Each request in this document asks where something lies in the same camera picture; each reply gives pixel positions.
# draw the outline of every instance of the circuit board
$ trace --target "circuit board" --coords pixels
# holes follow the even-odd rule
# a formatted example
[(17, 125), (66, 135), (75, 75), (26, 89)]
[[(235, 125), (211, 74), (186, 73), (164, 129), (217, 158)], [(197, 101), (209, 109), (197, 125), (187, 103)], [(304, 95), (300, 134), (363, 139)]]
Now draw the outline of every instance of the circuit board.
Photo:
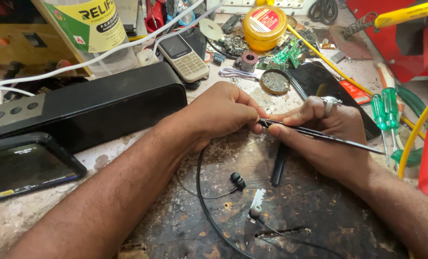
[(297, 68), (297, 66), (303, 61), (303, 54), (302, 54), (302, 46), (300, 45), (300, 41), (298, 39), (293, 39), (290, 42), (290, 48), (288, 51), (288, 57), (291, 61), (294, 68)]
[(257, 64), (257, 69), (267, 70), (267, 69), (279, 69), (285, 71), (289, 68), (289, 63), (297, 68), (302, 59), (302, 47), (298, 39), (293, 39), (291, 42), (285, 46), (280, 52), (276, 53), (271, 58), (265, 58), (263, 62)]

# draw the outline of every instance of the stained wooden table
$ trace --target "stained wooden table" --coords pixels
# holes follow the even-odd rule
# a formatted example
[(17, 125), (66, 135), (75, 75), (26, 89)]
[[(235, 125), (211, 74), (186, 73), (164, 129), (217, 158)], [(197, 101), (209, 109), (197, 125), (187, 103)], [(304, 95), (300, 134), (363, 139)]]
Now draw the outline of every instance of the stained wooden table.
[[(218, 15), (216, 19), (221, 23), (228, 17)], [(307, 20), (304, 17), (297, 19), (301, 23)], [(339, 11), (337, 25), (346, 26), (353, 21), (353, 15), (347, 9)], [(363, 86), (379, 93), (381, 84), (374, 63), (380, 62), (381, 57), (372, 43), (364, 38), (374, 60), (355, 60), (352, 63), (344, 60), (338, 67)], [(335, 52), (324, 51), (323, 54), (330, 57)], [(231, 67), (232, 63), (228, 60), (223, 66)], [(219, 69), (211, 64), (209, 79), (198, 90), (187, 92), (189, 103), (216, 81), (229, 81), (218, 75)], [(284, 95), (272, 95), (263, 91), (258, 82), (247, 79), (243, 79), (239, 87), (268, 113), (286, 112), (303, 103), (293, 89)], [(363, 108), (372, 114), (369, 105)], [(410, 120), (417, 120), (410, 111), (406, 110), (406, 113)], [(76, 154), (88, 169), (87, 176), (80, 182), (0, 202), (0, 257), (58, 201), (104, 168), (147, 131), (136, 132)], [(404, 247), (366, 204), (336, 181), (317, 173), (296, 153), (291, 153), (287, 158), (282, 185), (272, 187), (270, 174), (278, 145), (278, 141), (266, 132), (255, 135), (242, 129), (213, 140), (207, 147), (202, 162), (203, 195), (215, 196), (232, 189), (229, 177), (234, 171), (241, 174), (247, 186), (243, 192), (206, 200), (211, 215), (227, 238), (255, 258), (337, 258), (327, 251), (292, 243), (259, 224), (249, 222), (246, 216), (256, 190), (265, 189), (262, 204), (264, 219), (270, 227), (283, 234), (325, 246), (345, 258), (407, 257)], [(370, 141), (369, 146), (383, 148), (380, 138)], [(384, 156), (373, 154), (373, 157), (385, 166)], [(177, 171), (184, 186), (192, 191), (196, 189), (197, 158), (198, 154), (188, 156)], [(407, 176), (416, 177), (416, 171), (409, 171)], [(206, 220), (197, 197), (184, 191), (175, 177), (148, 211), (143, 222), (124, 242), (118, 257), (241, 258), (217, 236)]]

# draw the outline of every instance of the white plastic bottle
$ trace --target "white plastic bottle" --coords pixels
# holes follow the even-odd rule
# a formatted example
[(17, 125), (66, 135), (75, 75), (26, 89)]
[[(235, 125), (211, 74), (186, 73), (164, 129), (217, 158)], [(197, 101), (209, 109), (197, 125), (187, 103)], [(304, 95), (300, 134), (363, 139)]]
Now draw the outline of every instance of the white plastic bottle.
[[(129, 42), (113, 0), (44, 0), (44, 6), (84, 61)], [(134, 51), (127, 47), (89, 68), (96, 77), (104, 77), (136, 65)]]

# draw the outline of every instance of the green screwdriver handle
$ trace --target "green screwdriver handle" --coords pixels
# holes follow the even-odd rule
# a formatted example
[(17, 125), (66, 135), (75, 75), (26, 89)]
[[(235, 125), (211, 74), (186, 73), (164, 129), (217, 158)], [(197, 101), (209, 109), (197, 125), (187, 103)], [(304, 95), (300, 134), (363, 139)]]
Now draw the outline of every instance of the green screwdriver handle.
[(382, 99), (385, 104), (385, 120), (389, 129), (400, 127), (398, 121), (398, 104), (396, 103), (396, 90), (393, 87), (387, 87), (382, 90)]
[(385, 121), (385, 108), (384, 108), (384, 102), (382, 101), (382, 97), (380, 96), (380, 94), (374, 94), (372, 96), (371, 106), (372, 106), (372, 115), (374, 117), (374, 121), (376, 122), (377, 126), (381, 130), (386, 130), (387, 123)]

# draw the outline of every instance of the earbud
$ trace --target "earbud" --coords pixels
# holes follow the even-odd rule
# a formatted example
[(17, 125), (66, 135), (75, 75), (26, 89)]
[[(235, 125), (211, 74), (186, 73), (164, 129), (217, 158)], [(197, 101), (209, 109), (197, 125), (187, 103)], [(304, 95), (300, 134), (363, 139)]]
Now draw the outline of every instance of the earbud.
[(241, 175), (237, 172), (232, 173), (232, 175), (230, 176), (230, 180), (236, 186), (237, 190), (243, 190), (244, 188), (246, 188), (246, 183), (241, 178)]
[(250, 210), (249, 210), (249, 215), (251, 216), (251, 218), (253, 219), (258, 219), (262, 214), (262, 208), (260, 205), (256, 205), (253, 206)]

